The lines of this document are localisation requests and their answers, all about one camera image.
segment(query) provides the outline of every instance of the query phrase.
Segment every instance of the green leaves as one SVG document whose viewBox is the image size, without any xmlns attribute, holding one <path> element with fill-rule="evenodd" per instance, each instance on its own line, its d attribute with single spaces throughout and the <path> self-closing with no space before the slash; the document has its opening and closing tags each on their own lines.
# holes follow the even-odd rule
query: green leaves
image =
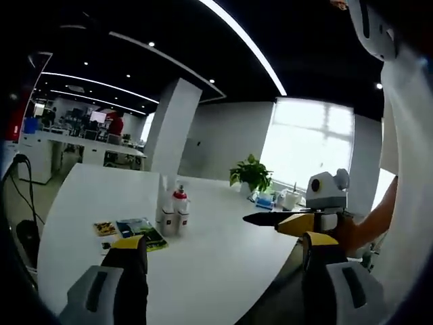
<svg viewBox="0 0 433 325">
<path fill-rule="evenodd" d="M 230 186 L 237 182 L 246 182 L 251 191 L 265 191 L 271 185 L 270 174 L 266 166 L 250 154 L 245 161 L 237 163 L 237 168 L 230 169 Z"/>
<path fill-rule="evenodd" d="M 250 164 L 258 163 L 258 160 L 256 160 L 255 157 L 254 157 L 252 154 L 250 154 L 250 155 L 248 156 L 247 161 L 248 161 Z"/>
</svg>

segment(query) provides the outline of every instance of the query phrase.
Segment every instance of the plant pot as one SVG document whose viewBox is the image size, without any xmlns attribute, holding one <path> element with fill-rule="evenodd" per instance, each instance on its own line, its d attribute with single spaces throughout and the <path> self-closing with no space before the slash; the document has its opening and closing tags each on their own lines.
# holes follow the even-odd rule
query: plant pot
<svg viewBox="0 0 433 325">
<path fill-rule="evenodd" d="M 248 185 L 248 183 L 244 182 L 241 184 L 241 190 L 240 190 L 240 194 L 247 198 L 251 195 L 252 190 L 250 190 L 250 186 Z"/>
<path fill-rule="evenodd" d="M 284 198 L 283 207 L 289 211 L 293 210 L 296 204 L 299 203 L 301 196 L 296 193 L 287 193 Z"/>
</svg>

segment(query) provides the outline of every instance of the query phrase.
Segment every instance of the black ceiling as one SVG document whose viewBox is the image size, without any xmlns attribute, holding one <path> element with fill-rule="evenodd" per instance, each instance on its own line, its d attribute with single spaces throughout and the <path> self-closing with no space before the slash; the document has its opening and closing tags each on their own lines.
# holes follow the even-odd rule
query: black ceiling
<svg viewBox="0 0 433 325">
<path fill-rule="evenodd" d="M 251 36 L 288 96 L 353 106 L 356 113 L 371 118 L 382 116 L 383 93 L 375 88 L 382 64 L 362 48 L 348 11 L 332 7 L 328 0 L 216 2 Z M 92 79 L 156 101 L 164 87 L 179 77 L 203 89 L 202 100 L 220 98 L 221 92 L 227 97 L 220 101 L 228 102 L 280 96 L 245 43 L 198 0 L 73 5 L 61 12 L 59 25 L 86 29 L 59 29 L 47 72 Z M 153 41 L 158 51 L 202 78 L 214 79 L 220 92 L 158 54 L 110 36 L 110 31 L 145 44 Z M 65 77 L 43 75 L 37 89 L 53 97 L 50 90 L 71 92 L 65 85 L 81 86 L 85 89 L 81 95 L 134 110 L 156 109 L 155 103 L 143 98 Z"/>
</svg>

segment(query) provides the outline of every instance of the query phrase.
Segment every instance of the window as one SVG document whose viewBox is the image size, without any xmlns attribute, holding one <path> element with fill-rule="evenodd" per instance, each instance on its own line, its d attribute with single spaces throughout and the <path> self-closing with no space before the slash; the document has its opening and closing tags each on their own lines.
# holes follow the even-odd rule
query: window
<svg viewBox="0 0 433 325">
<path fill-rule="evenodd" d="M 305 191 L 314 174 L 349 170 L 354 128 L 351 108 L 278 99 L 260 160 L 274 181 Z"/>
<path fill-rule="evenodd" d="M 382 142 L 384 141 L 384 119 L 382 119 Z M 371 210 L 374 210 L 379 203 L 382 201 L 386 190 L 390 187 L 392 180 L 395 178 L 393 173 L 386 171 L 385 169 L 380 169 L 378 186 L 376 188 L 376 193 L 374 195 L 373 206 Z"/>
<path fill-rule="evenodd" d="M 144 142 L 147 141 L 147 137 L 149 136 L 150 126 L 152 125 L 152 121 L 154 120 L 155 113 L 151 113 L 147 116 L 146 122 L 144 123 L 143 132 L 141 132 L 140 139 Z"/>
</svg>

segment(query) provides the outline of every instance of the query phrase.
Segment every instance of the black cable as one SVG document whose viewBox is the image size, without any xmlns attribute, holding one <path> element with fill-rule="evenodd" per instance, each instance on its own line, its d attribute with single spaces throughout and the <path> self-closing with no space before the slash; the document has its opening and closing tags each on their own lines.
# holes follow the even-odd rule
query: black cable
<svg viewBox="0 0 433 325">
<path fill-rule="evenodd" d="M 29 159 L 23 155 L 23 154 L 17 154 L 14 158 L 14 164 L 19 164 L 19 163 L 25 163 L 27 166 L 27 170 L 28 170 L 28 193 L 30 195 L 30 202 L 27 201 L 27 199 L 24 197 L 24 195 L 22 195 L 22 193 L 20 192 L 20 190 L 18 189 L 14 178 L 12 176 L 12 174 L 10 175 L 12 183 L 14 183 L 15 189 L 17 190 L 18 194 L 26 201 L 27 205 L 30 207 L 30 209 L 32 210 L 32 214 L 33 214 L 33 221 L 35 222 L 35 224 L 37 224 L 37 218 L 42 222 L 42 224 L 45 225 L 45 222 L 41 219 L 41 217 L 36 213 L 36 209 L 35 209 L 35 201 L 34 201 L 34 194 L 33 194 L 33 180 L 32 180 L 32 167 L 31 167 L 31 163 L 29 161 Z"/>
<path fill-rule="evenodd" d="M 10 175 L 12 183 L 16 189 L 16 191 L 18 192 L 18 194 L 21 196 L 21 198 L 27 203 L 27 205 L 30 207 L 30 209 L 32 210 L 32 213 L 34 213 L 36 215 L 36 217 L 39 219 L 39 221 L 41 221 L 42 224 L 45 225 L 45 222 L 43 222 L 43 220 L 41 219 L 41 217 L 36 213 L 36 211 L 34 211 L 34 208 L 32 207 L 32 205 L 29 203 L 29 201 L 27 201 L 26 197 L 24 195 L 22 195 L 20 189 L 18 188 L 18 186 L 15 183 L 15 179 L 14 176 L 12 176 L 12 174 Z"/>
<path fill-rule="evenodd" d="M 32 212 L 33 212 L 33 219 L 36 222 L 36 216 L 39 218 L 39 220 L 41 220 L 42 224 L 45 225 L 45 222 L 42 221 L 41 217 L 39 217 L 36 213 L 36 209 L 35 209 L 35 200 L 34 200 L 34 193 L 33 193 L 33 180 L 32 180 L 32 166 L 30 164 L 29 159 L 24 156 L 24 162 L 26 163 L 27 169 L 28 169 L 28 193 L 30 194 L 30 202 L 31 202 L 31 208 L 32 208 Z"/>
</svg>

